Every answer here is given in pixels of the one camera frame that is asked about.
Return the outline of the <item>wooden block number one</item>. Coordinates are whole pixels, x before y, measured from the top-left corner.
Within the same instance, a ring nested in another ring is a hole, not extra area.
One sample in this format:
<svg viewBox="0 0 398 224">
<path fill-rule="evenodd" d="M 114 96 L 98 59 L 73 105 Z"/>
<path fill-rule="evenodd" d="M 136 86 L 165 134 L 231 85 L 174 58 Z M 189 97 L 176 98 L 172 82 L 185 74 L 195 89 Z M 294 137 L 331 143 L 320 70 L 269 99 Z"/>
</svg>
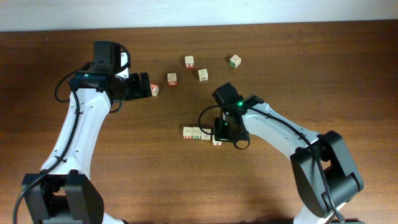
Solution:
<svg viewBox="0 0 398 224">
<path fill-rule="evenodd" d="M 192 138 L 201 139 L 201 129 L 199 127 L 192 128 Z"/>
</svg>

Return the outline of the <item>wooden block letter T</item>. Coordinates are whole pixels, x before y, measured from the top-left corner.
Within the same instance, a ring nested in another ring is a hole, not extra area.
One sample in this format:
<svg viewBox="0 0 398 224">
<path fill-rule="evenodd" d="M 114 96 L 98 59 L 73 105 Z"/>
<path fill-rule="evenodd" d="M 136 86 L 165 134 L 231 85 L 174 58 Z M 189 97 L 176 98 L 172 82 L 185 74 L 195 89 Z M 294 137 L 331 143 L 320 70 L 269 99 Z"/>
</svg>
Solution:
<svg viewBox="0 0 398 224">
<path fill-rule="evenodd" d="M 211 140 L 211 129 L 203 128 L 203 131 L 201 132 L 201 139 L 208 141 Z"/>
</svg>

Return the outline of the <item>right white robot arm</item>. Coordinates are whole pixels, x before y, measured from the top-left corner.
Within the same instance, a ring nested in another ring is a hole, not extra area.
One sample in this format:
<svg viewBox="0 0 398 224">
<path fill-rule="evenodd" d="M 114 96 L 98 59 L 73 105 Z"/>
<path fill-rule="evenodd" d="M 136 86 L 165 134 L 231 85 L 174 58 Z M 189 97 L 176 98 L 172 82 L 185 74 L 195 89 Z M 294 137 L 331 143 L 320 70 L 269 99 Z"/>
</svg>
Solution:
<svg viewBox="0 0 398 224">
<path fill-rule="evenodd" d="M 290 159 L 303 202 L 294 223 L 344 223 L 340 209 L 364 188 L 364 182 L 343 137 L 320 134 L 275 112 L 258 96 L 244 98 L 227 83 L 213 92 L 221 115 L 214 139 L 237 144 L 255 135 Z"/>
</svg>

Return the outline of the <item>wooden block letter N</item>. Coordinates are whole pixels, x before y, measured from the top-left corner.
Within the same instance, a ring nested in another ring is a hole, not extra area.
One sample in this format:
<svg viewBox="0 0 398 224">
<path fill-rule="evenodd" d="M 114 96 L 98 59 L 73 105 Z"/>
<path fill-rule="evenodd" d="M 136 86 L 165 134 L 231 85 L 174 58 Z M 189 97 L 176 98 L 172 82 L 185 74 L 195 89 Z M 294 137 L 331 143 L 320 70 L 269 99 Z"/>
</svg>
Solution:
<svg viewBox="0 0 398 224">
<path fill-rule="evenodd" d="M 221 141 L 217 141 L 217 140 L 215 139 L 215 137 L 212 136 L 212 144 L 213 144 L 214 146 L 221 146 L 221 145 L 222 145 L 222 142 L 221 142 Z"/>
</svg>

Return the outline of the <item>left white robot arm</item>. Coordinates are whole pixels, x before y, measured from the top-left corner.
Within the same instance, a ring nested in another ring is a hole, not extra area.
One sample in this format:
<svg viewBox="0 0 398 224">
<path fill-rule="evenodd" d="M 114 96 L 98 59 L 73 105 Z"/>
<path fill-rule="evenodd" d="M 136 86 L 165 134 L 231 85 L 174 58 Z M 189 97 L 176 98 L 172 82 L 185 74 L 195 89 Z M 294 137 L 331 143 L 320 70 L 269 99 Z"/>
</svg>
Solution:
<svg viewBox="0 0 398 224">
<path fill-rule="evenodd" d="M 34 223 L 122 223 L 107 214 L 90 180 L 97 138 L 114 103 L 152 95 L 148 73 L 129 73 L 131 54 L 119 43 L 94 42 L 93 60 L 61 79 L 70 87 L 68 113 L 48 159 L 26 174 L 12 221 L 25 201 Z"/>
</svg>

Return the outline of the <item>wooden block number four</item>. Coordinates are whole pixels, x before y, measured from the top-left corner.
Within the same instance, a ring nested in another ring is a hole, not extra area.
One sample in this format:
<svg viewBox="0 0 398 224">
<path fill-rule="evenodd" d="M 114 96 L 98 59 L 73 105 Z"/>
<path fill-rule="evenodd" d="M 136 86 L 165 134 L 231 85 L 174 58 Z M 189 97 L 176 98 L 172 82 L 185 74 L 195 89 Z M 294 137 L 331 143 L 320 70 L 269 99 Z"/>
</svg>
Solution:
<svg viewBox="0 0 398 224">
<path fill-rule="evenodd" d="M 192 138 L 192 132 L 193 132 L 193 128 L 192 127 L 183 127 L 183 138 L 184 139 L 191 139 Z"/>
</svg>

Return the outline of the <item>wooden block red A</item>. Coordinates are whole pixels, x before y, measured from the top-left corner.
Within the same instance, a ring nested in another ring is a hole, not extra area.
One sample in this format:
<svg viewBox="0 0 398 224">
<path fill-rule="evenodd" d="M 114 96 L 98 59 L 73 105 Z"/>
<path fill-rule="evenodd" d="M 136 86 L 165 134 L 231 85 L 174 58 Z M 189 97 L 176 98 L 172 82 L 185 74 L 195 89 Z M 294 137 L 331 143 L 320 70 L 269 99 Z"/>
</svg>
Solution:
<svg viewBox="0 0 398 224">
<path fill-rule="evenodd" d="M 159 86 L 156 84 L 150 84 L 152 96 L 158 96 L 159 94 Z"/>
</svg>

